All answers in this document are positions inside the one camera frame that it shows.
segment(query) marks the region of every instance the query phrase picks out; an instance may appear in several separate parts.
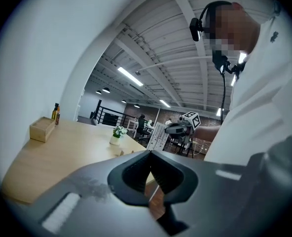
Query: light wood tabletop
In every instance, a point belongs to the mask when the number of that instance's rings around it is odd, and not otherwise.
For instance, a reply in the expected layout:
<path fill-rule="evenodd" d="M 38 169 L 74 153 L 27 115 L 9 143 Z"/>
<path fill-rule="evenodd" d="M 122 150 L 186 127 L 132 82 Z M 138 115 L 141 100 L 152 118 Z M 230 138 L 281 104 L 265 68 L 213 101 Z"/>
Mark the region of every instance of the light wood tabletop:
<path fill-rule="evenodd" d="M 9 199 L 30 204 L 60 180 L 91 163 L 118 157 L 121 151 L 145 150 L 125 135 L 120 146 L 109 143 L 112 127 L 60 120 L 49 139 L 30 139 L 7 171 L 1 192 Z M 150 174 L 147 182 L 153 181 Z"/>

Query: wooden tray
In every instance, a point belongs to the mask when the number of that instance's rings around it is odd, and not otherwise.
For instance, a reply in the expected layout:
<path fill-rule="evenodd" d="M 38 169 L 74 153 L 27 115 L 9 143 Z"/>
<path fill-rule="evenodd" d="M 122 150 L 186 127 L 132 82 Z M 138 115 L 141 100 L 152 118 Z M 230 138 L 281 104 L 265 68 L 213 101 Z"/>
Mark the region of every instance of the wooden tray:
<path fill-rule="evenodd" d="M 55 128 L 55 120 L 41 117 L 30 125 L 30 139 L 46 142 Z"/>

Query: ceiling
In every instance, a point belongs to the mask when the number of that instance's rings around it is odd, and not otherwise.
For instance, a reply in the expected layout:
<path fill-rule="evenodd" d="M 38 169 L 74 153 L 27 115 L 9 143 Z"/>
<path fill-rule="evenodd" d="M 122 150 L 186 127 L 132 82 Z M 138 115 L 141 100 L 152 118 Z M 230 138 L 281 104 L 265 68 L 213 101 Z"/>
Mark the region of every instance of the ceiling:
<path fill-rule="evenodd" d="M 191 18 L 199 17 L 212 1 L 215 0 L 146 0 L 123 20 L 124 30 L 106 49 L 88 83 L 96 89 L 107 86 L 127 102 L 158 106 L 162 99 L 171 107 L 215 114 L 222 100 L 222 77 L 212 63 L 208 40 L 203 36 L 203 41 L 194 42 L 189 30 Z M 273 8 L 273 0 L 227 1 L 240 3 L 259 23 L 269 18 Z M 231 52 L 228 58 L 234 65 L 239 53 Z M 144 85 L 130 81 L 117 70 L 119 67 Z M 225 73 L 225 78 L 227 113 L 233 75 Z"/>

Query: white shirt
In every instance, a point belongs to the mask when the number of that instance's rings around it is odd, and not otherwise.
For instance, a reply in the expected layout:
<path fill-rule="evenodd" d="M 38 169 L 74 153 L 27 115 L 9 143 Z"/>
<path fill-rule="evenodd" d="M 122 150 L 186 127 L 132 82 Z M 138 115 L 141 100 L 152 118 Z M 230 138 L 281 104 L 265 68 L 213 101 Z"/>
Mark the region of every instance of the white shirt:
<path fill-rule="evenodd" d="M 232 90 L 230 112 L 206 161 L 247 165 L 253 154 L 292 135 L 292 21 L 285 12 L 261 25 L 246 58 Z"/>

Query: black cable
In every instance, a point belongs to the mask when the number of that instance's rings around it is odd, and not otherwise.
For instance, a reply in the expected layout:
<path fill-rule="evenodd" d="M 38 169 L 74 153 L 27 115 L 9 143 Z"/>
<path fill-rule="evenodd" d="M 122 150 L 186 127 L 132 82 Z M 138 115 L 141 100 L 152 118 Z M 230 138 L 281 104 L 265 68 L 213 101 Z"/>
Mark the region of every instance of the black cable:
<path fill-rule="evenodd" d="M 225 101 L 225 93 L 226 93 L 226 81 L 225 81 L 225 75 L 221 74 L 223 77 L 223 83 L 224 83 L 224 91 L 223 91 L 223 99 L 221 101 L 221 107 L 220 107 L 220 125 L 223 124 L 223 109 L 224 109 L 224 101 Z"/>

